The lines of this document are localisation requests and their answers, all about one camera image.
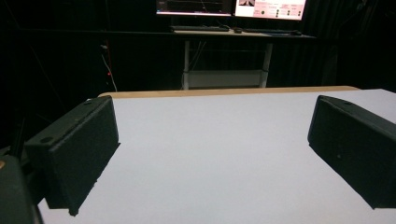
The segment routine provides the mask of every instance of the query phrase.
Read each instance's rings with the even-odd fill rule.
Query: monitor screen
[[[235,17],[300,21],[306,0],[234,0]]]
[[[156,0],[157,15],[231,16],[234,0]]]

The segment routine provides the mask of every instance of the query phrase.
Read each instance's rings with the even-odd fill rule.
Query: black object
[[[245,33],[280,34],[280,35],[288,35],[291,32],[291,30],[256,29],[256,28],[244,28],[242,31]]]
[[[242,29],[241,28],[233,28],[233,32],[236,34],[242,34]]]
[[[298,30],[293,30],[293,31],[290,31],[290,35],[302,35],[303,33],[301,33],[300,31],[298,31]]]
[[[44,195],[49,208],[68,208],[75,216],[118,146],[112,99],[104,96],[75,107],[25,149],[49,186]]]
[[[396,125],[348,101],[320,95],[309,146],[374,208],[396,207]]]
[[[171,26],[171,31],[214,31],[214,32],[228,32],[230,29],[219,26]]]

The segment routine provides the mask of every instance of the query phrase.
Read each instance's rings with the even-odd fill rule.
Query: keyboard
[[[172,31],[215,31],[228,32],[229,29],[218,26],[171,26]]]
[[[273,29],[254,29],[246,28],[242,29],[245,33],[259,33],[259,34],[290,34],[291,30],[273,30]]]

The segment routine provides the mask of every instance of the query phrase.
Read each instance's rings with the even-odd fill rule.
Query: wooden table edge
[[[287,93],[315,91],[358,91],[352,86],[320,86],[320,87],[287,87],[287,88],[255,88],[255,89],[219,89],[219,90],[189,90],[189,91],[118,91],[104,92],[99,95],[109,95],[112,98],[149,98],[149,97],[184,97],[205,95],[230,95],[252,93]]]

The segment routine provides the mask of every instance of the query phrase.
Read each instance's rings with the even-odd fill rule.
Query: white table
[[[114,99],[121,145],[76,217],[46,223],[395,223],[309,147],[318,95],[396,121],[383,90]]]

